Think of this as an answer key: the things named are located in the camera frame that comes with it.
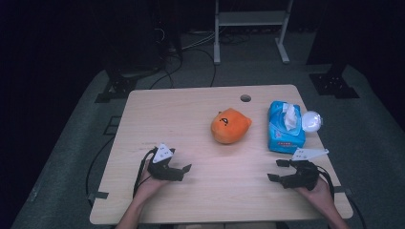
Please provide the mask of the person's right hand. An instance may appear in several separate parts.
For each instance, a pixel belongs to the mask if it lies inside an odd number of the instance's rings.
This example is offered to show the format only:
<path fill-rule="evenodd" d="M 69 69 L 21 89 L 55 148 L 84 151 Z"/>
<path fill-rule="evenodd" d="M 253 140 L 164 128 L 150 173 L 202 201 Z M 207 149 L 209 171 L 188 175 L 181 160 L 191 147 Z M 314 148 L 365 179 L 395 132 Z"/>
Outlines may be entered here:
<path fill-rule="evenodd" d="M 334 201 L 330 195 L 329 185 L 320 177 L 312 190 L 308 190 L 305 187 L 299 187 L 295 188 L 295 191 L 302 195 L 310 205 L 322 215 L 331 213 L 335 209 Z"/>

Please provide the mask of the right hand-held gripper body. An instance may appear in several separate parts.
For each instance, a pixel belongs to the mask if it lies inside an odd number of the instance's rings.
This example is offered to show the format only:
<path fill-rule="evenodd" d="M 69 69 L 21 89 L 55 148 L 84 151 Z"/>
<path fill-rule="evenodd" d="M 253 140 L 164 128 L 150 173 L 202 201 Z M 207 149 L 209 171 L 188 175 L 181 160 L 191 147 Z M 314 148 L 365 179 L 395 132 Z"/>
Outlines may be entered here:
<path fill-rule="evenodd" d="M 329 153 L 328 149 L 303 149 L 298 148 L 289 160 L 290 166 L 296 169 L 293 175 L 280 177 L 280 183 L 284 188 L 305 187 L 312 190 L 319 178 L 319 170 L 317 166 L 310 162 L 319 156 L 324 156 Z"/>

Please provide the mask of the white wet wipe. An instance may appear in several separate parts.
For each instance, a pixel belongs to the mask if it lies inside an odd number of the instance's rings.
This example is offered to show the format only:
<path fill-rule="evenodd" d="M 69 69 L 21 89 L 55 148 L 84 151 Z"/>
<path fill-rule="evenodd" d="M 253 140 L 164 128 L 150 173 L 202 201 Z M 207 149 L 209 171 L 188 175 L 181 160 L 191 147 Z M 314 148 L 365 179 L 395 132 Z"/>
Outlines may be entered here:
<path fill-rule="evenodd" d="M 295 129 L 297 126 L 297 114 L 293 104 L 283 104 L 284 124 L 288 131 Z"/>

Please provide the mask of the person's left hand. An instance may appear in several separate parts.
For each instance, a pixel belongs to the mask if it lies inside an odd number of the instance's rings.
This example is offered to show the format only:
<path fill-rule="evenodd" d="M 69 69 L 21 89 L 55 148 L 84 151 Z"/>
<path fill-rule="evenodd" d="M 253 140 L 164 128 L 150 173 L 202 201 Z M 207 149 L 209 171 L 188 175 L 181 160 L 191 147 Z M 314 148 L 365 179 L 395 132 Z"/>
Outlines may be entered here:
<path fill-rule="evenodd" d="M 152 177 L 147 170 L 149 162 L 150 160 L 147 159 L 141 173 L 140 181 L 136 186 L 136 192 L 133 197 L 133 202 L 136 205 L 145 204 L 160 188 L 169 183 L 168 180 L 160 180 Z"/>

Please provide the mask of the orange plush toy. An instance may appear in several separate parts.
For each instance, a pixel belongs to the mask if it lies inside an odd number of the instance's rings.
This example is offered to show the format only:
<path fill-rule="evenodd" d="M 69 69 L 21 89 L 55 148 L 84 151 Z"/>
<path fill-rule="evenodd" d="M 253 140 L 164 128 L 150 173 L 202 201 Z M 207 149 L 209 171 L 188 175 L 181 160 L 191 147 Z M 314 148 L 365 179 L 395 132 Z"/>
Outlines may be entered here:
<path fill-rule="evenodd" d="M 211 134 L 222 144 L 231 144 L 242 139 L 252 121 L 237 110 L 229 108 L 219 112 L 211 122 Z"/>

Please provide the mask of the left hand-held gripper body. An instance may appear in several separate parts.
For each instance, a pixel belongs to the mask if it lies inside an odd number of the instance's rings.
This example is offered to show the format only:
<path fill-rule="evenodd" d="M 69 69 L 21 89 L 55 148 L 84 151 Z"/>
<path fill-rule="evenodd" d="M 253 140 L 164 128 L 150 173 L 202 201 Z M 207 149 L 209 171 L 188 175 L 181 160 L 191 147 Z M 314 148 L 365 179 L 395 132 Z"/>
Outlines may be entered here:
<path fill-rule="evenodd" d="M 159 147 L 152 150 L 153 156 L 147 168 L 152 177 L 160 180 L 182 181 L 184 174 L 179 168 L 171 168 L 169 162 L 173 155 L 169 148 L 161 143 Z"/>

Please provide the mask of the blue wet wipe pack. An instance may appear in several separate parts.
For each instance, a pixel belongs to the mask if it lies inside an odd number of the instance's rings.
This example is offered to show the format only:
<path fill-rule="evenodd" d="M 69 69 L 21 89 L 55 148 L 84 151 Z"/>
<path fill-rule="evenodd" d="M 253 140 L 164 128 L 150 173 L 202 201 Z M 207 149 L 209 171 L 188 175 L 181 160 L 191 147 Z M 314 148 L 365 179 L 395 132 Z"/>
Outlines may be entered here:
<path fill-rule="evenodd" d="M 302 148 L 306 142 L 305 132 L 302 129 L 301 110 L 294 105 L 297 114 L 297 126 L 288 131 L 284 124 L 284 101 L 273 101 L 268 109 L 268 149 L 283 154 L 293 154 L 297 148 Z"/>

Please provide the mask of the round clear plastic lid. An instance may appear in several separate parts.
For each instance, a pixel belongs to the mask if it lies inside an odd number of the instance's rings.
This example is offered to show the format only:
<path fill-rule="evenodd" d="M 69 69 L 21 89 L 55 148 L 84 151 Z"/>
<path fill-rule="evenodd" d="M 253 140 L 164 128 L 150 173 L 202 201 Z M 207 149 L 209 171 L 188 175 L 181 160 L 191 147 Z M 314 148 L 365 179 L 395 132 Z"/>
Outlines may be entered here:
<path fill-rule="evenodd" d="M 308 111 L 302 115 L 302 129 L 308 133 L 320 130 L 323 125 L 323 118 L 315 111 Z"/>

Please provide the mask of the black stand base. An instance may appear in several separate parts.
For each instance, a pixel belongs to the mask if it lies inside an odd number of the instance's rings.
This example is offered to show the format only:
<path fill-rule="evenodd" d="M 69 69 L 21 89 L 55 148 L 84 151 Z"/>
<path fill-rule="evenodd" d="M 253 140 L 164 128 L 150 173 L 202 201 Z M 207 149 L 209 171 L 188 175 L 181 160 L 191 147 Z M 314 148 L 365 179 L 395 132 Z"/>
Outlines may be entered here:
<path fill-rule="evenodd" d="M 311 73 L 309 78 L 320 95 L 333 95 L 338 99 L 358 98 L 359 95 L 343 78 L 346 64 L 334 63 L 325 73 Z"/>
<path fill-rule="evenodd" d="M 124 76 L 118 70 L 107 69 L 108 82 L 103 91 L 96 97 L 96 103 L 108 103 L 112 99 L 127 98 L 135 89 L 138 79 L 135 76 Z"/>

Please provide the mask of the white metal stand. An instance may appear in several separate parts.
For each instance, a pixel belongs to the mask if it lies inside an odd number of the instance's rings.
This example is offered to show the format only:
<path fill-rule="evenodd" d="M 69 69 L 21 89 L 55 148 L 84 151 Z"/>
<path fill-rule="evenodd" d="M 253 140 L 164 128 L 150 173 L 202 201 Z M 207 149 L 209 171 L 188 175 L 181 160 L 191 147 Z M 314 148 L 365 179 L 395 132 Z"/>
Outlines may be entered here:
<path fill-rule="evenodd" d="M 284 64 L 290 62 L 284 46 L 288 21 L 294 0 L 288 0 L 285 10 L 274 11 L 236 11 L 223 12 L 219 8 L 219 0 L 215 2 L 213 61 L 221 63 L 220 28 L 222 27 L 251 27 L 251 26 L 280 26 L 281 31 L 275 38 L 275 44 Z"/>

